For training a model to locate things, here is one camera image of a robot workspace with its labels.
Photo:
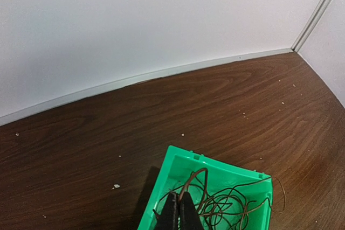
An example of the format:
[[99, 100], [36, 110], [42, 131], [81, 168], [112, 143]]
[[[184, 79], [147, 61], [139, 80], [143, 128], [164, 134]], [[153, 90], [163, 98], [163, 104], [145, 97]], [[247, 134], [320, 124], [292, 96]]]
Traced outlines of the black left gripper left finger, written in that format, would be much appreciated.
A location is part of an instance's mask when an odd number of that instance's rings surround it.
[[177, 230], [178, 217], [178, 195], [176, 192], [169, 192], [154, 230]]

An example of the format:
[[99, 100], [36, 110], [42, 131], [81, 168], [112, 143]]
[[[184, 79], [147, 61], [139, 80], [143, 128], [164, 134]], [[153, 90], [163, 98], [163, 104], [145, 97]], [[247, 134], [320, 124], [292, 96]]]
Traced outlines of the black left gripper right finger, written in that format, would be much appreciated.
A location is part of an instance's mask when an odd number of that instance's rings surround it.
[[184, 192], [182, 195], [179, 203], [179, 209], [181, 230], [204, 229], [189, 192]]

